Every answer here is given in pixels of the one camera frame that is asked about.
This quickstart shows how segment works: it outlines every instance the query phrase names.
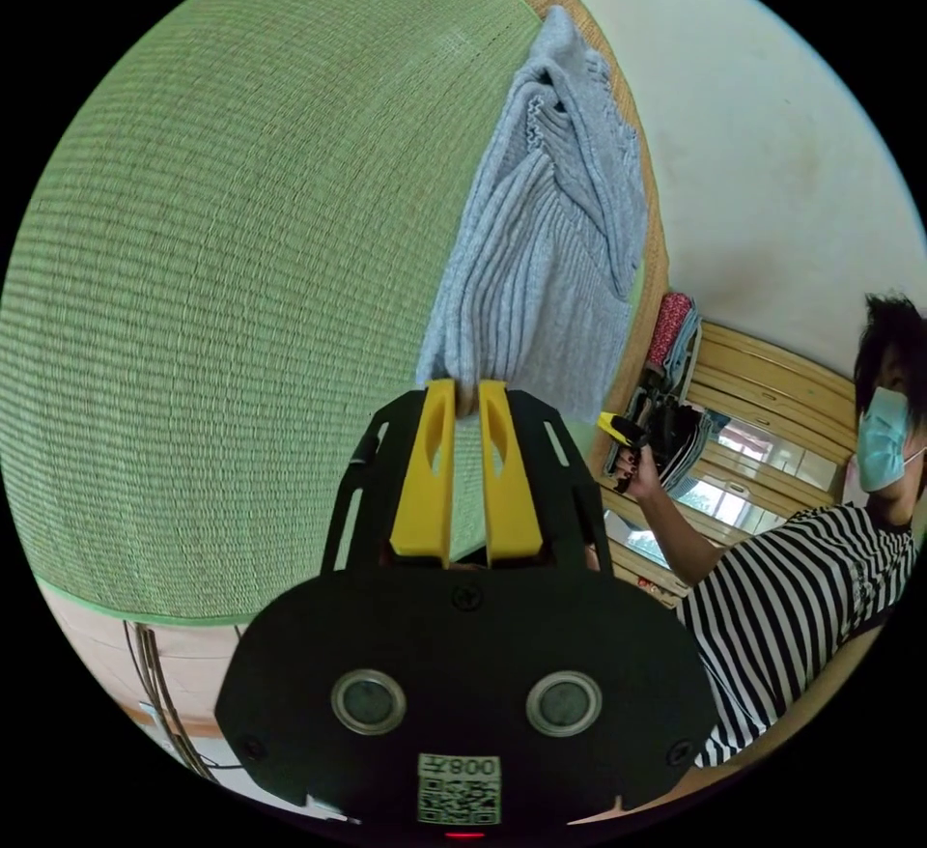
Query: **green woven mat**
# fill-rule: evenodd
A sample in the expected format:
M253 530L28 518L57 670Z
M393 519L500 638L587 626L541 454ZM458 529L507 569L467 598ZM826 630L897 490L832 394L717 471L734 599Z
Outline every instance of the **green woven mat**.
M539 28L521 0L188 0L106 77L0 303L0 463L40 580L219 624L318 572ZM483 529L477 436L455 548Z

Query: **floor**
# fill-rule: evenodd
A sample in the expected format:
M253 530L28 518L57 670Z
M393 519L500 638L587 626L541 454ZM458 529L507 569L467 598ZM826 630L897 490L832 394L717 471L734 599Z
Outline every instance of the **floor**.
M126 644L122 620L74 604L46 588L42 595L68 642L103 689L135 719L143 718L140 704L148 698ZM217 728L212 731L212 710L238 644L235 627L159 626L154 632L165 683L184 726L188 731L218 735Z
M142 730L161 748L180 761L179 756L174 752L171 745L158 729L147 725L140 726L140 728L142 728ZM316 819L339 819L348 821L348 817L340 813L335 807L326 806L325 804L313 801L311 798L307 798L306 806L293 806L292 804L285 803L283 800L278 800L266 790L262 790L252 781L245 771L240 767L236 767L238 765L238 760L223 739L192 738L191 742L193 747L196 748L200 756L204 759L204 762L211 766L210 770L221 786L227 787L229 790L233 790L243 797L258 800L268 806L286 809L289 812L299 813L304 816L312 816Z

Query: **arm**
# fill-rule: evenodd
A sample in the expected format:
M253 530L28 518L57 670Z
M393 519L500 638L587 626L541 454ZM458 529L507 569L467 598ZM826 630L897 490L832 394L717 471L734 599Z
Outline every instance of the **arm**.
M663 488L640 497L637 502L673 574L689 587L706 578L724 555L724 549L696 532Z
M676 504L660 484L650 446L645 445L641 449L637 468L634 468L626 451L622 452L616 467L621 474L631 478L627 494L640 505L641 513L673 574L689 587L706 578L724 555L724 549L716 548L696 532L676 509Z

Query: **qr code label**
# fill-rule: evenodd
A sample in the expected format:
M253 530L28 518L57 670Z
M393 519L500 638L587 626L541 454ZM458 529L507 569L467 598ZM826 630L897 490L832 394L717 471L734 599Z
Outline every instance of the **qr code label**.
M501 822L501 797L498 758L418 756L419 822L495 826Z

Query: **screw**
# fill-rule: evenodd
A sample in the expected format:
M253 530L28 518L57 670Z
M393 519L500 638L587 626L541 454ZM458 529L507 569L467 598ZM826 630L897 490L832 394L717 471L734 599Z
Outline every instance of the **screw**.
M451 591L451 603L461 612L472 613L483 604L483 591L476 584L458 584Z
M692 754L692 742L683 739L677 742L666 755L666 763L671 768L678 768Z
M241 750L249 761L260 761L267 757L267 749L253 735L241 740Z

